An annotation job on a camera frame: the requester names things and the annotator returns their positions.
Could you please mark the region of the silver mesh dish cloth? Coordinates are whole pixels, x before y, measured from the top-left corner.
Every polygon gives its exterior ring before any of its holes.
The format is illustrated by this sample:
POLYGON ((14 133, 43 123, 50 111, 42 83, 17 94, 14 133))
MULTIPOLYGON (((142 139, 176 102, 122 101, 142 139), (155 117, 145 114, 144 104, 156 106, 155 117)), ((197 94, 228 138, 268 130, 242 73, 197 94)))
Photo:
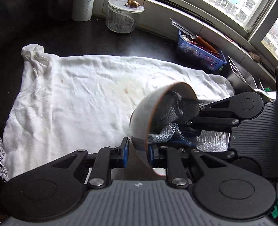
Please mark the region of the silver mesh dish cloth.
POLYGON ((175 91, 168 91, 160 100, 152 119, 148 144, 169 142, 177 147, 197 148, 204 152, 225 152, 229 134, 214 131, 187 131, 189 121, 200 108, 213 100, 187 99, 175 91))

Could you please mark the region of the white ceramic bowl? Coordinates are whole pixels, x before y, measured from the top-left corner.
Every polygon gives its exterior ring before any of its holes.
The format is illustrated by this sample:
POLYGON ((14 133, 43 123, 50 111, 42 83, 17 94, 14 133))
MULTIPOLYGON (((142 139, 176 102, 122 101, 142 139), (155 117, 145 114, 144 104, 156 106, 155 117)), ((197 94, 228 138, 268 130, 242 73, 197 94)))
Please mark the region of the white ceramic bowl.
POLYGON ((152 168, 148 161, 148 135, 159 104, 169 91, 176 92, 187 99, 197 99, 192 87, 184 82, 176 82, 160 87, 142 99, 132 113, 129 122, 130 137, 135 152, 142 163, 150 170, 152 168))

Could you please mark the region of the white cotton towel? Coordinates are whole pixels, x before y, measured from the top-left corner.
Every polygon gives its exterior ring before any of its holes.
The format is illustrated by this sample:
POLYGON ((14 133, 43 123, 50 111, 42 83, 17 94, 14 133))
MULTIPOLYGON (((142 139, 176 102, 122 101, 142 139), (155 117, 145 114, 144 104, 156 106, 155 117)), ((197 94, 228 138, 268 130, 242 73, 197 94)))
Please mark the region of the white cotton towel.
POLYGON ((118 144, 129 119, 154 90, 188 83, 200 100, 234 95, 223 76, 146 57, 59 57, 38 44, 22 48, 21 89, 0 138, 4 181, 77 149, 118 144))

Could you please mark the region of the blue plastic basket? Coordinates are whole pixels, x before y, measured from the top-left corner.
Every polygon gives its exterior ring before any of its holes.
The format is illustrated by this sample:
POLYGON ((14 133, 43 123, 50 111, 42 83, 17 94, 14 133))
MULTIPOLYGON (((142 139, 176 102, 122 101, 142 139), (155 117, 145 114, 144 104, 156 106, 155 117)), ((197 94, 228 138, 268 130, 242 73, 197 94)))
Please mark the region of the blue plastic basket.
POLYGON ((213 73, 220 72, 226 65, 227 59, 222 51, 211 52, 201 47, 186 37, 186 34, 178 30, 177 53, 188 64, 213 73))

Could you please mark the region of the orange carrot in basket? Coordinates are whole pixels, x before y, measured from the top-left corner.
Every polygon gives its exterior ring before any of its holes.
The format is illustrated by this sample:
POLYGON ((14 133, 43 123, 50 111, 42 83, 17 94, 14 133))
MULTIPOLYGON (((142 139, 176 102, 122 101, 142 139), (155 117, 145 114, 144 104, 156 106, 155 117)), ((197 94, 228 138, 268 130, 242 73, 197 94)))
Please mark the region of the orange carrot in basket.
POLYGON ((214 47, 212 47, 208 42, 206 42, 204 39, 202 39, 198 35, 195 38, 195 42, 211 52, 218 53, 218 51, 214 47))

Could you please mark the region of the glass jar with lid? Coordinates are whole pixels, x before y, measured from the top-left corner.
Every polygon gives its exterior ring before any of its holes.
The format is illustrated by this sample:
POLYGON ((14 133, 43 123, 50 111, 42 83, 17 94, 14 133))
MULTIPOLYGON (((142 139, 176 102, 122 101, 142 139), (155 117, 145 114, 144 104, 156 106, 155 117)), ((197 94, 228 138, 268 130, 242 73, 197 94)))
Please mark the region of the glass jar with lid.
POLYGON ((127 0, 108 0, 106 25, 115 33, 131 33, 144 11, 142 5, 138 8, 130 8, 127 6, 127 0))

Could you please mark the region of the walnut on jar lid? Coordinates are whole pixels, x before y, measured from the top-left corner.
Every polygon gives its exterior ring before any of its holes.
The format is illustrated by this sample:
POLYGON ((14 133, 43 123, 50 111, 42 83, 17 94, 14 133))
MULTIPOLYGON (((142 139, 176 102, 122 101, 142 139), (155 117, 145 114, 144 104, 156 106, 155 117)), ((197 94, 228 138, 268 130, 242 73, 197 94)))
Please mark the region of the walnut on jar lid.
POLYGON ((140 4, 134 0, 127 0, 127 6, 129 6, 130 8, 138 8, 140 7, 140 4))

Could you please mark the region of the white paper towel roll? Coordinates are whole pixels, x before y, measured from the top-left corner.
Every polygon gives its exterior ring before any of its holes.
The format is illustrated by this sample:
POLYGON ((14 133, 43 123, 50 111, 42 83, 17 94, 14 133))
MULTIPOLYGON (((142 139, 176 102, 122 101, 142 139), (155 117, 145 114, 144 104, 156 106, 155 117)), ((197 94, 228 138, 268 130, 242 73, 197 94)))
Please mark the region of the white paper towel roll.
POLYGON ((88 21, 92 17, 94 0, 73 0, 72 20, 88 21))

